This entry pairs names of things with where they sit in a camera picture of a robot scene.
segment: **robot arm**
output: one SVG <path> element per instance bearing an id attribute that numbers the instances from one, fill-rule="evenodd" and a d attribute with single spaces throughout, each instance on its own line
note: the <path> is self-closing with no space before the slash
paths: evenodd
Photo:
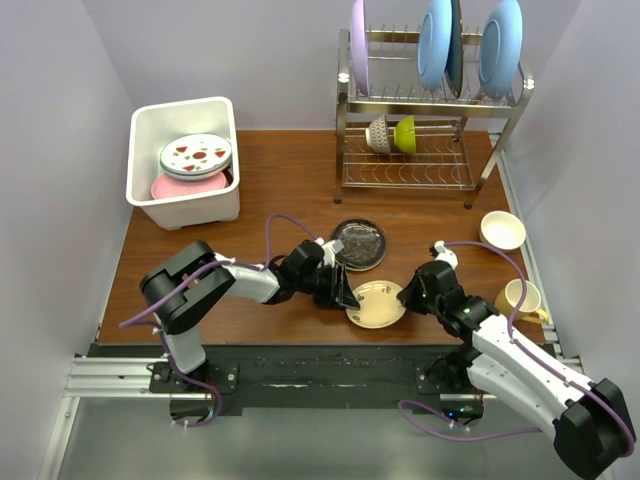
<path id="1" fill-rule="evenodd" d="M 453 252 L 438 242 L 432 254 L 436 259 L 416 270 L 398 299 L 411 311 L 435 315 L 449 334 L 463 340 L 442 366 L 454 377 L 450 380 L 492 393 L 528 418 L 581 478 L 597 478 L 625 455 L 627 436 L 593 399 L 598 397 L 620 417 L 635 443 L 620 389 L 606 378 L 596 384 L 566 367 L 515 329 L 510 336 L 504 315 L 484 299 L 464 293 L 454 272 Z"/>
<path id="2" fill-rule="evenodd" d="M 224 295 L 273 305 L 302 292 L 312 295 L 321 308 L 359 309 L 346 270 L 335 261 L 335 254 L 341 248 L 339 241 L 305 241 L 279 264 L 271 261 L 264 266 L 241 264 L 214 252 L 205 242 L 195 242 L 146 275 L 140 290 L 147 303 L 153 305 L 174 290 L 184 277 L 206 264 L 220 262 L 156 311 L 176 366 L 182 373 L 203 382 L 209 376 L 209 365 L 198 323 Z"/>

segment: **white wall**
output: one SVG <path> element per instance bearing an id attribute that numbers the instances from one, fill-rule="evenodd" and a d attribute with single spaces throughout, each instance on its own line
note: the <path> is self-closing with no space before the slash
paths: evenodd
<path id="1" fill-rule="evenodd" d="M 0 5 L 0 478 L 37 478 L 130 209 L 132 104 L 79 0 Z"/>
<path id="2" fill-rule="evenodd" d="M 224 95 L 239 128 L 334 128 L 337 44 L 353 0 L 83 0 L 135 106 Z M 482 28 L 498 0 L 463 0 Z M 580 0 L 520 0 L 542 71 Z M 374 28 L 416 29 L 428 0 L 367 0 Z"/>
<path id="3" fill-rule="evenodd" d="M 640 428 L 640 4 L 584 0 L 508 150 L 563 347 L 620 385 Z M 640 477 L 640 456 L 618 477 Z"/>

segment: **yellow plate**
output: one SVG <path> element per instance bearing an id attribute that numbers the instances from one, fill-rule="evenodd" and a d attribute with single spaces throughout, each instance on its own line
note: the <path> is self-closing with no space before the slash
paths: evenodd
<path id="1" fill-rule="evenodd" d="M 353 293 L 360 310 L 347 309 L 349 320 L 363 328 L 384 328 L 400 320 L 406 308 L 396 298 L 402 287 L 386 280 L 367 282 Z"/>

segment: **yellow mug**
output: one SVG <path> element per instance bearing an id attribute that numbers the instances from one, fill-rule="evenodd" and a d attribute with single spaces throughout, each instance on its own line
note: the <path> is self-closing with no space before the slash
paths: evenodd
<path id="1" fill-rule="evenodd" d="M 522 282 L 519 279 L 511 280 L 502 289 L 496 299 L 496 307 L 505 316 L 511 315 L 516 304 L 522 296 Z M 520 310 L 516 314 L 516 320 L 526 320 L 532 323 L 547 323 L 549 321 L 549 313 L 540 308 L 542 303 L 542 295 L 536 286 L 527 282 L 527 296 Z"/>

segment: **gray floor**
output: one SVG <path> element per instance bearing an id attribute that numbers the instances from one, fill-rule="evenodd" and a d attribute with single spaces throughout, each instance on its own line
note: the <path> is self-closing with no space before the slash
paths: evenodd
<path id="1" fill-rule="evenodd" d="M 433 416 L 422 421 L 448 431 Z M 497 401 L 473 434 L 528 426 Z M 186 433 L 168 400 L 85 399 L 60 480 L 576 479 L 542 434 L 458 444 L 395 410 L 248 409 Z"/>

